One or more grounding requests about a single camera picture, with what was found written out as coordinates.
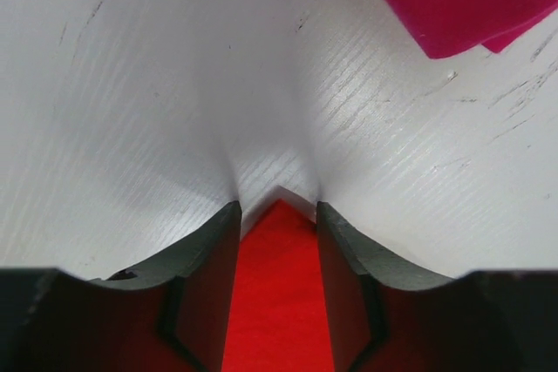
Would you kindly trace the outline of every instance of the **scratched white surface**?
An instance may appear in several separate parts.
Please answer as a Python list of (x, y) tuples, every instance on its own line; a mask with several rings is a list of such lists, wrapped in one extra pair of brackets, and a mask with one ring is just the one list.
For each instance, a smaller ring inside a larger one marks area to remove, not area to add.
[(283, 186), (442, 274), (558, 267), (558, 14), (427, 59), (383, 0), (0, 0), (0, 264), (106, 276)]

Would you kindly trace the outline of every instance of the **white tabletop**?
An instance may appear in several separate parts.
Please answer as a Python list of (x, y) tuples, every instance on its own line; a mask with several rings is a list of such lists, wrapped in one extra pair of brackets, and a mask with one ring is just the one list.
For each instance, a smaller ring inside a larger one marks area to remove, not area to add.
[(558, 13), (430, 60), (384, 0), (0, 0), (0, 264), (107, 276), (277, 187), (442, 274), (558, 267)]

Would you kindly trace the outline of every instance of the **white surface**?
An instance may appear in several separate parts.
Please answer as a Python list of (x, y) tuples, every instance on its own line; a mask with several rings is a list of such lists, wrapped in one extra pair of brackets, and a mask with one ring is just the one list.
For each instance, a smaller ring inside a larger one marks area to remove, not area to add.
[(0, 2), (3, 265), (106, 276), (284, 186), (442, 274), (558, 267), (558, 14), (432, 61), (383, 0)]

